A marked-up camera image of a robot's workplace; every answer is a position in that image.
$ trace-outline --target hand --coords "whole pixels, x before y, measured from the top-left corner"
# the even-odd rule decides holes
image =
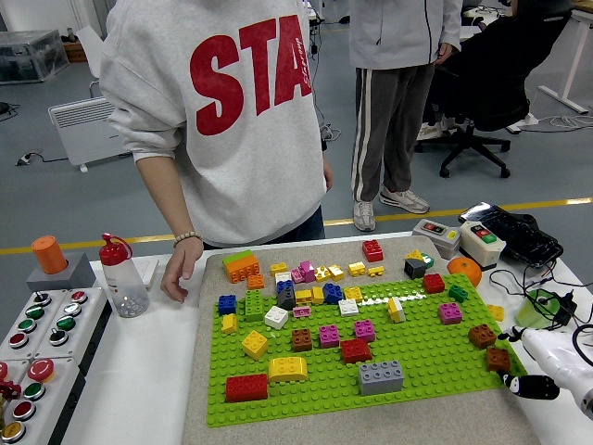
[[[323,176],[325,176],[325,185],[329,192],[334,185],[334,171],[325,157],[323,157]]]
[[[452,44],[441,44],[438,47],[438,58],[436,59],[435,65],[441,65],[442,63],[444,63],[445,60],[447,60],[448,57],[451,55],[452,51]]]
[[[203,253],[204,244],[199,238],[185,238],[177,243],[160,282],[160,290],[167,297],[180,303],[185,301],[187,290],[179,286],[179,279],[189,280],[192,277],[194,265]]]

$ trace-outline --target bracelet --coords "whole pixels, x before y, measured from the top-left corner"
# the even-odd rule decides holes
[[[198,235],[196,232],[187,232],[186,234],[181,234],[179,236],[175,236],[175,241],[173,241],[173,248],[175,248],[175,246],[177,246],[177,244],[180,241],[185,240],[186,238],[197,238],[200,241],[202,240],[202,237],[200,235]]]

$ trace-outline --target gray sweatpants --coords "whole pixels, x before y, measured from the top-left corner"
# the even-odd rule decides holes
[[[423,121],[435,65],[396,70],[356,69],[357,129],[352,156],[352,194],[373,201],[383,183],[392,191],[410,188],[410,164]]]

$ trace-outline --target red lego brick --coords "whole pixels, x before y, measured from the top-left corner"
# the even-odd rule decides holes
[[[376,239],[371,241],[362,242],[362,251],[364,256],[367,257],[368,262],[376,262],[383,260],[383,250],[379,246],[379,242]]]
[[[268,399],[268,375],[240,375],[226,379],[226,401]]]
[[[344,363],[366,362],[372,359],[371,350],[366,341],[360,338],[344,340],[340,343]]]
[[[438,273],[429,273],[423,278],[424,290],[427,294],[440,294],[445,292],[445,282]]]

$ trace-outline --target green baseplate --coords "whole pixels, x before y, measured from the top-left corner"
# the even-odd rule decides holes
[[[237,425],[501,388],[498,375],[486,370],[486,350],[479,350],[468,338],[470,328],[478,324],[488,324],[499,334],[498,323],[465,274],[445,275],[443,281],[446,285],[445,292],[432,295],[424,292],[422,278],[360,286],[364,301],[359,303],[359,315],[342,317],[337,305],[309,305],[310,317],[293,318],[290,314],[288,322],[281,330],[268,327],[263,320],[246,322],[245,302],[239,299],[239,328],[234,334],[223,334],[222,317],[215,307],[210,354],[208,426]],[[469,298],[462,304],[458,303],[463,313],[462,322],[443,325],[438,317],[438,307],[442,303],[454,301],[448,296],[448,289],[453,285],[464,288]],[[395,324],[389,318],[385,303],[390,297],[401,300],[406,314],[405,322]],[[276,297],[264,297],[263,301],[266,313],[276,303]],[[405,378],[403,389],[399,392],[361,396],[359,365],[362,363],[344,364],[340,348],[323,350],[320,346],[320,326],[336,324],[340,339],[345,340],[356,337],[354,322],[367,319],[372,320],[376,332],[376,340],[369,343],[372,360],[368,362],[398,360]],[[313,350],[294,352],[292,331],[303,328],[311,331]],[[241,345],[243,339],[254,329],[265,336],[270,344],[268,352],[259,361],[246,356]],[[509,351],[512,374],[526,374],[506,340],[497,340],[495,346]],[[268,385],[269,397],[266,400],[237,403],[225,401],[227,377],[267,374],[271,359],[292,356],[307,360],[308,380],[271,383]]]

